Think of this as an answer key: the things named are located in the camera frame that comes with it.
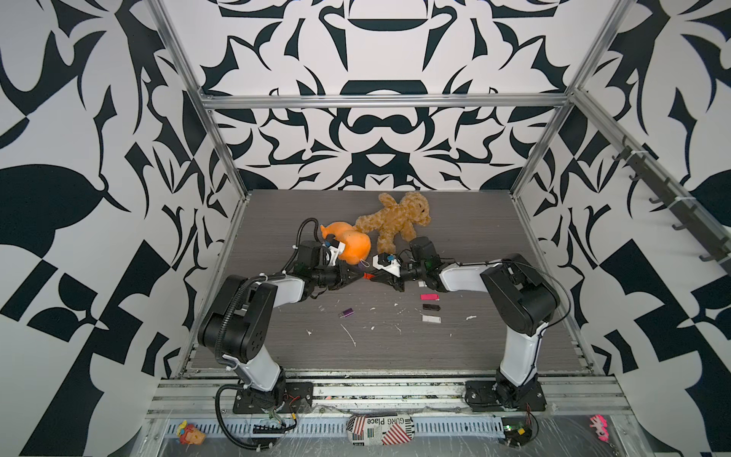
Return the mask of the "pink usb drive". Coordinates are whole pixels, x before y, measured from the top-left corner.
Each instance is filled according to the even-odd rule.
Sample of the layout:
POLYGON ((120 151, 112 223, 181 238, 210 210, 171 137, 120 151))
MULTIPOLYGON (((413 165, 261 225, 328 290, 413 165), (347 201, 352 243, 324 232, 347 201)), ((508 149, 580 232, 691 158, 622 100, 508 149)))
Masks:
POLYGON ((422 301, 428 301, 428 302, 436 302, 440 300, 440 295, 436 293, 430 293, 430 294, 421 294, 420 299, 422 301))

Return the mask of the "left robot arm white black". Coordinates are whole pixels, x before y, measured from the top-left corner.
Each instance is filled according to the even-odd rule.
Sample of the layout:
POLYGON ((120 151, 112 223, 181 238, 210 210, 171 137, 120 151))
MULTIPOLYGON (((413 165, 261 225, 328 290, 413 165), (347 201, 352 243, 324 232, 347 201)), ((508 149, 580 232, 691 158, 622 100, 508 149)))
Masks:
POLYGON ((315 299, 316 289, 337 291, 363 276, 358 265, 370 253, 367 234, 336 222, 315 227, 313 238, 304 240, 306 225, 317 222, 303 221, 291 256, 279 272, 228 276, 198 329, 198 344, 237 375, 240 383, 234 390, 249 394, 255 409, 277 411, 287 402, 285 370, 265 347, 274 309, 315 299))

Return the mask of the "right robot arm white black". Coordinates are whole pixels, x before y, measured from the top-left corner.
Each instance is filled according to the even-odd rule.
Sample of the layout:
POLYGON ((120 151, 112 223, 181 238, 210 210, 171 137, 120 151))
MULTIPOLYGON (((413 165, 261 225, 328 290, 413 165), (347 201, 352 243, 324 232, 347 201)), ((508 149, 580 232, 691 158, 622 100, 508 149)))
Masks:
POLYGON ((403 291, 408 281, 422 281, 442 293, 484 292, 506 324, 504 356, 495 380, 466 382, 466 405, 475 412, 544 411, 546 396, 537 362, 560 304, 547 275, 519 254, 480 263, 443 258, 426 237, 412 240, 409 251, 409 260, 397 254, 375 255, 373 280, 396 291, 403 291))

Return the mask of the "orange plush fish toy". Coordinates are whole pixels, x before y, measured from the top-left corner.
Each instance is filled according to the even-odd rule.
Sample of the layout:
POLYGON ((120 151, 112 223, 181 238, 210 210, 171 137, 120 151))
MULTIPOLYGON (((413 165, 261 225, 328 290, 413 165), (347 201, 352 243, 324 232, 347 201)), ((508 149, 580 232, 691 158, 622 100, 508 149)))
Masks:
POLYGON ((328 226, 320 226, 323 238, 330 235, 335 241, 344 244, 345 248, 339 254, 338 259, 345 261, 350 266, 356 266, 367 259, 371 250, 371 241, 366 233, 359 232, 347 222, 333 222, 328 226))

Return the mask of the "white paper tag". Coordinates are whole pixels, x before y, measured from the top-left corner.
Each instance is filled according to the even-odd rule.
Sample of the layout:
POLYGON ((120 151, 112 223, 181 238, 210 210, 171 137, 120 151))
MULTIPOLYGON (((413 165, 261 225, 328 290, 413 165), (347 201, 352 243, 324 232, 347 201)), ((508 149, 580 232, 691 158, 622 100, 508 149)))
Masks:
POLYGON ((442 322, 439 316, 423 315, 422 321, 430 324, 440 324, 442 322))

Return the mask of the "brown teddy bear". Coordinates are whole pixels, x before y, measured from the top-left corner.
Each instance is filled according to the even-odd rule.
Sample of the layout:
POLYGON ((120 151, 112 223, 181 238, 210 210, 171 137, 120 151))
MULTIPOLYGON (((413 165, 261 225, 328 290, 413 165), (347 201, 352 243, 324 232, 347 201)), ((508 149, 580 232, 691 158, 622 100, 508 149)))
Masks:
POLYGON ((378 232, 379 254, 395 254, 397 234, 409 243, 417 237, 416 226, 426 227, 431 222, 428 200, 420 192, 407 192, 399 202, 386 192, 380 193, 378 199, 382 209, 358 217, 355 228, 363 233, 378 232))

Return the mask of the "printed label sticker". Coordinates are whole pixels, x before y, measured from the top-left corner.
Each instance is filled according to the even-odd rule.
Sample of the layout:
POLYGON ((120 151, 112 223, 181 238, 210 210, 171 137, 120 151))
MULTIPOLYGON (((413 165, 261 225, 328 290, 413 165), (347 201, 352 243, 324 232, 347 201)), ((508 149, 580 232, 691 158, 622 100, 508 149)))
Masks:
POLYGON ((354 446, 395 446, 410 443, 415 434, 413 419, 403 413, 353 415, 346 423, 346 436, 354 446))

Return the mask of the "colourful small toy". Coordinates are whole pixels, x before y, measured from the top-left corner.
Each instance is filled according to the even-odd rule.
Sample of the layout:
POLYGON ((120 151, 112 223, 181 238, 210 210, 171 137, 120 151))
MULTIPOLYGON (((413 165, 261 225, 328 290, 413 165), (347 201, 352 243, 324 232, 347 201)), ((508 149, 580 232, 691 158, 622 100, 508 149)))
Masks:
POLYGON ((180 444, 196 446, 202 445, 207 438, 207 434, 188 421, 184 421, 178 426, 176 436, 180 444))

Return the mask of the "pink toy figure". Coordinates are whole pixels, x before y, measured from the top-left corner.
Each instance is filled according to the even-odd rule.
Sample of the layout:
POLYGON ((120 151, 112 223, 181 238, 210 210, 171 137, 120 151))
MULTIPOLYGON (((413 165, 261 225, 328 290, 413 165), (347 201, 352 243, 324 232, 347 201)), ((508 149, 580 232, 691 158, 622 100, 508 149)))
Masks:
POLYGON ((589 418, 589 426, 593 428, 597 438, 604 442, 609 442, 608 422, 601 414, 595 414, 589 418))

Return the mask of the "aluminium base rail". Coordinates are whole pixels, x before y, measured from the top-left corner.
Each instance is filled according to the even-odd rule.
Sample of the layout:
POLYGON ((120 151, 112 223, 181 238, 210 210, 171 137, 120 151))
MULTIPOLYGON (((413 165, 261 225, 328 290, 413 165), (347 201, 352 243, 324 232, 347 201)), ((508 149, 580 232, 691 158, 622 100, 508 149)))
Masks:
MULTIPOLYGON (((299 373, 296 382, 313 385, 310 396, 316 412, 407 411, 457 412, 464 401, 466 383, 491 382, 487 374, 452 377, 356 377, 353 375, 316 376, 299 373)), ((148 406, 149 417, 175 415, 211 416, 217 388, 233 383, 231 377, 193 377, 159 383, 148 406)), ((629 405, 618 381, 608 376, 558 376, 540 378, 547 410, 555 415, 580 413, 630 414, 629 405)))

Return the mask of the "wall hook rack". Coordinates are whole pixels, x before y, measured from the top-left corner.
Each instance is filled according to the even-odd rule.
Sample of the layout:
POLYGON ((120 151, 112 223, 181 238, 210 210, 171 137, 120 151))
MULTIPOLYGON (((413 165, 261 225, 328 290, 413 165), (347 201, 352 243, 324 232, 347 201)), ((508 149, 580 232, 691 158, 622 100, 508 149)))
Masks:
POLYGON ((670 211, 676 219, 672 229, 688 232, 704 249, 699 259, 717 264, 730 276, 730 231, 718 221, 700 200, 693 196, 647 150, 633 144, 627 135, 622 149, 612 159, 630 168, 632 183, 643 183, 651 192, 651 205, 670 211))

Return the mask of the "aluminium frame post left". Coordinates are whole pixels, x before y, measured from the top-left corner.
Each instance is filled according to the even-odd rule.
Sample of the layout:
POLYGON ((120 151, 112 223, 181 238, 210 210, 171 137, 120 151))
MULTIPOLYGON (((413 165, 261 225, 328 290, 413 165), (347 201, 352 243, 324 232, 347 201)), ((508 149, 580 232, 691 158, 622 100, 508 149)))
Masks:
POLYGON ((188 62, 185 55, 182 42, 175 32, 173 22, 169 13, 161 0, 148 0, 146 2, 150 9, 150 14, 155 23, 158 34, 161 37, 166 49, 171 55, 172 62, 183 82, 183 86, 187 91, 188 97, 192 101, 192 106, 196 111, 204 130, 211 136, 215 152, 222 162, 228 179, 239 194, 242 200, 247 199, 249 192, 244 184, 236 165, 234 165, 232 155, 228 145, 224 141, 217 125, 215 124, 211 113, 205 107, 203 96, 201 95, 200 86, 195 77, 192 64, 188 62))

